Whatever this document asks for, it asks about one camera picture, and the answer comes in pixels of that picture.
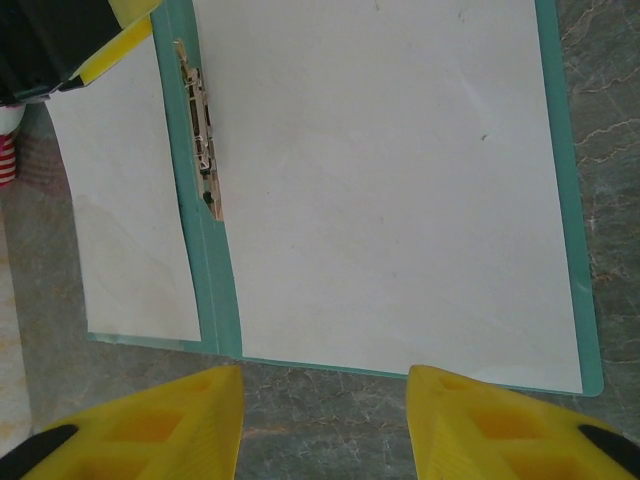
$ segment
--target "marble floor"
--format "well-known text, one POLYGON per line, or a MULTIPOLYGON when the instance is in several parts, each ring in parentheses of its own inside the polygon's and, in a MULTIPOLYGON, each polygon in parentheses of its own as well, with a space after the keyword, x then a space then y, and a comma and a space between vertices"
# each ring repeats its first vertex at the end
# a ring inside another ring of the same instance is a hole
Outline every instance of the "marble floor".
MULTIPOLYGON (((640 11, 559 0, 567 90, 605 391, 536 395, 640 440, 640 11)), ((0 192, 34 428, 230 362, 86 339, 69 189, 42 106, 20 136, 21 179, 0 192)), ((245 364, 238 478, 414 478, 403 380, 245 364)))

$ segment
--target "teal folder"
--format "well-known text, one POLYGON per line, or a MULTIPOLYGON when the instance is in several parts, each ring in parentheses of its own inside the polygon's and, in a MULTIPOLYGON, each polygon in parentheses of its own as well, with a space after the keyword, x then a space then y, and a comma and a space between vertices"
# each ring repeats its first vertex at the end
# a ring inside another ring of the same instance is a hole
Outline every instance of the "teal folder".
MULTIPOLYGON (((536 0, 536 11, 569 264, 583 395, 596 396, 602 392, 604 380, 554 0, 536 0)), ((187 94, 182 82, 180 62, 173 45, 175 40, 181 39, 185 44, 190 64, 195 67, 201 66, 193 5, 191 0, 165 0, 151 17, 164 91, 182 229, 193 277, 202 341, 89 335, 94 340, 110 343, 220 354, 242 359, 244 358, 242 333, 225 226, 223 222, 213 219, 198 194, 197 174, 193 168, 194 147, 187 94)), ((257 361, 292 365, 259 359, 257 361)), ((318 365, 294 366, 398 376, 384 372, 318 365)))

